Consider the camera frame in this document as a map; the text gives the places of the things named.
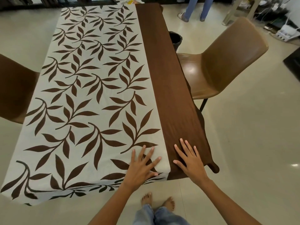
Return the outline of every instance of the person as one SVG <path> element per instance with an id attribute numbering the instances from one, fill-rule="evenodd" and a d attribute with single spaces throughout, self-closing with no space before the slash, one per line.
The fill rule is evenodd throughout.
<path id="1" fill-rule="evenodd" d="M 179 19 L 181 19 L 184 22 L 188 22 L 190 19 L 190 16 L 192 15 L 192 12 L 194 11 L 196 4 L 197 4 L 198 0 L 190 0 L 190 2 L 188 3 L 187 9 L 185 12 L 181 12 L 178 14 Z M 200 15 L 200 21 L 205 21 L 205 18 L 208 14 L 208 11 L 210 9 L 210 7 L 212 6 L 212 2 L 214 0 L 205 0 L 204 5 L 203 5 L 203 9 Z"/>
<path id="2" fill-rule="evenodd" d="M 186 163 L 186 166 L 178 160 L 174 160 L 173 162 L 183 170 L 193 183 L 203 190 L 226 223 L 228 225 L 261 225 L 208 178 L 196 146 L 192 148 L 187 141 L 183 141 L 182 139 L 180 139 L 180 143 L 184 153 L 177 145 L 174 145 L 174 147 Z M 158 173 L 150 172 L 150 170 L 158 164 L 161 157 L 158 157 L 151 164 L 146 165 L 153 154 L 154 147 L 143 159 L 145 149 L 146 146 L 144 145 L 137 160 L 135 160 L 135 150 L 132 150 L 131 162 L 122 184 L 88 225 L 116 225 L 130 195 L 145 180 L 158 175 Z M 141 203 L 142 208 L 137 211 L 133 225 L 189 225 L 184 218 L 173 213 L 175 202 L 172 197 L 169 197 L 155 212 L 151 207 L 152 193 L 147 193 L 142 198 Z"/>

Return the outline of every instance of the blue jeans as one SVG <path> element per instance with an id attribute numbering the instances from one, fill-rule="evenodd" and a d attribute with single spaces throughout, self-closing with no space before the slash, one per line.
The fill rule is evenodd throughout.
<path id="1" fill-rule="evenodd" d="M 192 12 L 194 11 L 194 9 L 196 7 L 197 1 L 198 0 L 190 0 L 189 4 L 187 6 L 187 9 L 185 11 L 185 14 L 184 14 L 185 19 L 189 20 L 190 16 L 192 15 Z M 203 10 L 200 15 L 201 20 L 205 20 L 210 7 L 212 6 L 213 1 L 214 0 L 205 0 Z"/>
<path id="2" fill-rule="evenodd" d="M 133 225 L 190 225 L 181 216 L 170 212 L 166 207 L 160 207 L 153 212 L 149 204 L 143 205 L 135 214 Z"/>

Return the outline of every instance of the person's left hand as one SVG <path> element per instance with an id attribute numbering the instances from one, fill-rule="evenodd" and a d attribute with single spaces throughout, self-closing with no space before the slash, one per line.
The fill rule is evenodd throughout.
<path id="1" fill-rule="evenodd" d="M 132 150 L 131 162 L 122 182 L 122 185 L 132 190 L 132 192 L 137 190 L 148 178 L 158 175 L 157 172 L 150 172 L 150 170 L 159 163 L 161 157 L 159 156 L 151 164 L 146 165 L 154 152 L 154 147 L 151 148 L 148 155 L 143 159 L 145 149 L 146 145 L 143 146 L 137 161 L 135 161 L 135 149 Z"/>

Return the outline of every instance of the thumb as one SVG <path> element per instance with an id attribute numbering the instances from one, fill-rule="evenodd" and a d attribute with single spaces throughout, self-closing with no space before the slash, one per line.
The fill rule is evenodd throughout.
<path id="1" fill-rule="evenodd" d="M 148 180 L 149 178 L 152 178 L 154 176 L 157 176 L 158 173 L 157 172 L 149 172 L 147 175 L 146 175 L 146 180 Z"/>
<path id="2" fill-rule="evenodd" d="M 173 160 L 173 163 L 175 163 L 177 166 L 179 166 L 185 174 L 187 173 L 188 169 L 186 168 L 185 165 L 182 164 L 182 162 L 180 162 L 178 160 Z"/>

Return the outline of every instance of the bare foot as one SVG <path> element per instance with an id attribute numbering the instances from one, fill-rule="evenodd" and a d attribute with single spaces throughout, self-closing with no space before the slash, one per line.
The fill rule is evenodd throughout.
<path id="1" fill-rule="evenodd" d="M 142 206 L 145 204 L 150 204 L 150 206 L 152 206 L 152 193 L 146 193 L 143 198 L 141 199 L 141 204 Z"/>
<path id="2" fill-rule="evenodd" d="M 172 197 L 169 197 L 162 205 L 162 207 L 166 207 L 170 212 L 173 212 L 175 209 L 175 201 Z"/>

